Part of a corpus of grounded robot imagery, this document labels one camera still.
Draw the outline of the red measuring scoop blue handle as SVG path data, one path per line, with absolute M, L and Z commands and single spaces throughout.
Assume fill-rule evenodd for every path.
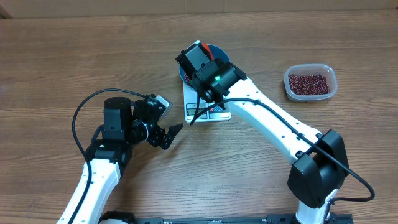
M 202 44 L 202 46 L 204 46 L 204 48 L 205 48 L 206 51 L 208 52 L 208 54 L 209 54 L 211 60 L 214 60 L 214 56 L 213 56 L 212 51 L 211 51 L 211 49 L 209 48 L 209 46 L 208 46 L 205 42 L 202 42 L 201 44 Z

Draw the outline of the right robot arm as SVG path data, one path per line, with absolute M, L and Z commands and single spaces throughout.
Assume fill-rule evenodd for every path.
M 323 134 L 289 115 L 242 70 L 220 57 L 220 52 L 196 41 L 176 58 L 182 80 L 208 105 L 190 119 L 216 106 L 228 109 L 287 158 L 291 165 L 287 185 L 299 200 L 298 210 L 290 215 L 268 215 L 266 223 L 352 223 L 351 215 L 330 212 L 349 174 L 343 138 L 332 129 Z

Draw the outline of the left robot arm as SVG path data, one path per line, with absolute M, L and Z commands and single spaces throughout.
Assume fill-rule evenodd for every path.
M 131 101 L 112 97 L 104 102 L 104 123 L 98 126 L 84 151 L 80 181 L 59 219 L 59 223 L 136 223 L 133 213 L 104 211 L 111 192 L 118 185 L 132 158 L 133 148 L 148 142 L 168 149 L 183 124 L 161 128 L 157 123 L 172 103 L 160 95 L 146 95 Z

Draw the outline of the red beans in bowl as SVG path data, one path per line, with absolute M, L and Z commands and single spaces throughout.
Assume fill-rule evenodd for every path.
M 191 86 L 191 84 L 190 84 L 190 77 L 189 77 L 187 74 L 185 74 L 184 79 L 185 79 L 185 83 L 186 83 L 188 86 Z

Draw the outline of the blue bowl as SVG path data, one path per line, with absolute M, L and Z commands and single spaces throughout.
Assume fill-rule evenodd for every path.
M 227 53 L 223 49 L 221 49 L 221 48 L 219 48 L 218 46 L 215 46 L 215 45 L 211 45 L 211 44 L 207 44 L 207 45 L 211 49 L 214 58 L 220 58 L 223 62 L 230 62 L 230 59 L 229 59 Z M 187 87 L 188 89 L 190 89 L 191 91 L 195 91 L 192 88 L 192 86 L 188 86 L 185 83 L 185 79 L 184 79 L 185 71 L 183 70 L 183 68 L 181 66 L 179 66 L 179 74 L 180 74 L 180 78 L 183 81 L 184 86 Z

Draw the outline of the white digital kitchen scale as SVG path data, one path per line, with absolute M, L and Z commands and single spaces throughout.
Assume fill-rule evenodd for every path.
M 188 86 L 186 83 L 183 84 L 183 99 L 184 99 L 184 115 L 185 121 L 190 123 L 194 117 L 195 110 L 197 107 L 197 93 Z M 223 109 L 221 106 L 215 106 L 209 109 L 206 113 L 201 115 L 195 122 L 206 123 L 216 121 L 229 121 L 231 119 L 231 113 L 227 109 Z

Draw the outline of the clear plastic container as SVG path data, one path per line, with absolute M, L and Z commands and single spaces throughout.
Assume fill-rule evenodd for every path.
M 321 74 L 326 77 L 327 84 L 330 87 L 330 92 L 325 95 L 296 95 L 289 87 L 289 75 L 308 76 L 314 74 Z M 338 89 L 337 79 L 334 70 L 325 64 L 312 63 L 301 64 L 290 67 L 284 75 L 284 85 L 287 98 L 292 101 L 318 101 L 331 98 Z

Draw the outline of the red beans in container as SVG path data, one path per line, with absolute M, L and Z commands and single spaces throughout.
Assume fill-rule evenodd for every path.
M 321 74 L 289 75 L 288 81 L 291 91 L 296 95 L 325 95 L 330 92 L 326 77 Z

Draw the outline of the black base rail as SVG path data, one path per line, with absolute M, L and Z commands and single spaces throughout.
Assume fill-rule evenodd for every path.
M 136 218 L 133 213 L 108 211 L 99 219 L 100 224 L 299 224 L 294 214 L 272 214 L 265 217 L 233 218 Z

